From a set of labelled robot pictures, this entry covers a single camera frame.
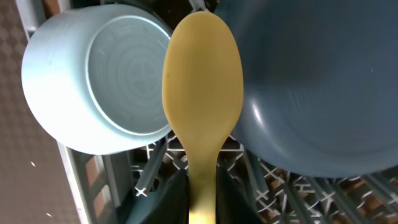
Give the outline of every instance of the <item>spatula handle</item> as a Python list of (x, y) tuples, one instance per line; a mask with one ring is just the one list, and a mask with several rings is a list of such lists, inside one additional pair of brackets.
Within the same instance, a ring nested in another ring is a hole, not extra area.
[(216, 223), (216, 167), (210, 172), (189, 173), (189, 224)]

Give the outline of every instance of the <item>spatula head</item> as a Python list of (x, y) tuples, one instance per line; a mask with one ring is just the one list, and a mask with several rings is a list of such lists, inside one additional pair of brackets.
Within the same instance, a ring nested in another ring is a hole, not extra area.
[(220, 149), (241, 112), (243, 74), (238, 47), (219, 17), (195, 12), (180, 22), (162, 84), (166, 117), (184, 148)]

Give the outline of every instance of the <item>brown floor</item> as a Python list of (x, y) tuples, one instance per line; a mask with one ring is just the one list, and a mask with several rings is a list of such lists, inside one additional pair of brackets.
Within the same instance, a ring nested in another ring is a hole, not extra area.
[(0, 1), (0, 223), (79, 223), (60, 154), (21, 85), (27, 41), (14, 1)]

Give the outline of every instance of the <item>dish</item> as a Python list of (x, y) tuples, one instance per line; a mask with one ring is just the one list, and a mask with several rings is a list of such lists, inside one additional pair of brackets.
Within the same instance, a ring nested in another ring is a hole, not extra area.
[(56, 140), (89, 154), (159, 140), (170, 131), (161, 94), (169, 39), (163, 23), (133, 6), (52, 17), (32, 36), (22, 61), (29, 108)]
[(223, 1), (241, 55), (233, 136), (303, 175), (349, 177), (398, 164), (398, 4)]

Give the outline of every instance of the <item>yellow spatula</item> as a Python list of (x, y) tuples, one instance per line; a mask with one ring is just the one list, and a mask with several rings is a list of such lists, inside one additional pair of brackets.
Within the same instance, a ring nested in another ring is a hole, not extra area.
[(188, 157), (189, 222), (216, 221), (216, 163), (243, 103), (238, 47), (210, 12), (184, 18), (171, 37), (163, 69), (166, 117)]

